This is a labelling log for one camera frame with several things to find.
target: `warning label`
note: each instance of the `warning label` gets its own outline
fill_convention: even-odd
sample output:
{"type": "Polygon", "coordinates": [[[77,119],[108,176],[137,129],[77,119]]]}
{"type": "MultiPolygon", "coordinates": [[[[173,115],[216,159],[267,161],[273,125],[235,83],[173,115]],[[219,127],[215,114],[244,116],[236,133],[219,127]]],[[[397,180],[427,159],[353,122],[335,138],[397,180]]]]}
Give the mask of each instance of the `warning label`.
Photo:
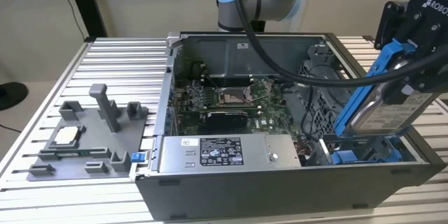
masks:
{"type": "Polygon", "coordinates": [[[201,138],[201,165],[244,165],[239,137],[201,138]]]}

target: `aluminum rail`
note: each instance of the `aluminum rail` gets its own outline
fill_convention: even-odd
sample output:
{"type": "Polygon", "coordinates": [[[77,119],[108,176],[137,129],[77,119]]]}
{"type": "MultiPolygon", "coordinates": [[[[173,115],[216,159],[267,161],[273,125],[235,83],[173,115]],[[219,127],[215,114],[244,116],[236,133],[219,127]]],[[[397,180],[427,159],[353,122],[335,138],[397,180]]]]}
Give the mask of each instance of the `aluminum rail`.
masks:
{"type": "MultiPolygon", "coordinates": [[[[372,42],[363,37],[339,39],[368,70],[379,54],[372,42]]],[[[83,45],[0,163],[0,221],[15,224],[155,222],[137,188],[127,178],[47,182],[28,182],[25,178],[60,119],[59,106],[65,100],[79,100],[84,107],[93,107],[95,100],[88,95],[93,83],[108,85],[108,97],[119,105],[140,101],[149,107],[141,150],[151,148],[165,59],[164,39],[105,38],[83,45]]],[[[413,126],[448,163],[448,108],[440,100],[413,126]]],[[[448,168],[424,185],[399,190],[375,209],[193,223],[335,222],[448,223],[448,168]]]]}

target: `gray 3d-printed holder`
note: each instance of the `gray 3d-printed holder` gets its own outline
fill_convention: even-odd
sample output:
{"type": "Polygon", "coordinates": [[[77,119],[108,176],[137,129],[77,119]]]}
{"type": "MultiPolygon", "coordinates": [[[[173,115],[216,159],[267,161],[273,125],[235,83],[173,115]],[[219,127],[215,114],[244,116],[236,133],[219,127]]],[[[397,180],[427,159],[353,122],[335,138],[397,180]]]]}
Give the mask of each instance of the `gray 3d-printed holder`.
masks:
{"type": "Polygon", "coordinates": [[[63,103],[61,120],[37,154],[28,181],[128,177],[131,154],[140,148],[148,108],[139,102],[117,108],[105,91],[104,84],[93,84],[89,90],[100,109],[84,109],[77,101],[63,103]],[[77,135],[69,143],[59,144],[55,141],[59,130],[71,126],[77,127],[77,135]]]}

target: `circuit board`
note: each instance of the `circuit board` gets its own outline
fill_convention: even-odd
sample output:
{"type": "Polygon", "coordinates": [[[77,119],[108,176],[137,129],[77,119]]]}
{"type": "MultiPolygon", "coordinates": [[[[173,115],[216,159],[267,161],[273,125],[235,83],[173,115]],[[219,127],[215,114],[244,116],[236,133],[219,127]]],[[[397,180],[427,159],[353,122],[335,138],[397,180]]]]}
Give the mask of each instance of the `circuit board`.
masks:
{"type": "Polygon", "coordinates": [[[265,132],[296,138],[299,131],[280,84],[269,78],[251,78],[249,83],[245,87],[220,87],[193,80],[176,88],[179,135],[265,132]]]}

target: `blue latch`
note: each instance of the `blue latch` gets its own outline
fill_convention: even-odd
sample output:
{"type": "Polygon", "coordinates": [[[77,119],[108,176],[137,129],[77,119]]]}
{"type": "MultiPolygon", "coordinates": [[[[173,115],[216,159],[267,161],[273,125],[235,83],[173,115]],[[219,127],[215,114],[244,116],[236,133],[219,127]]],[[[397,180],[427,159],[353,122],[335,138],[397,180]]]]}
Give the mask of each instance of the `blue latch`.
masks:
{"type": "Polygon", "coordinates": [[[392,149],[391,155],[384,159],[384,162],[387,163],[396,163],[403,160],[401,153],[397,149],[392,149]]]}
{"type": "Polygon", "coordinates": [[[132,163],[144,163],[147,160],[147,153],[145,152],[135,152],[131,155],[131,162],[132,163]]]}
{"type": "Polygon", "coordinates": [[[335,164],[352,163],[357,161],[353,151],[337,151],[331,155],[335,164]]]}

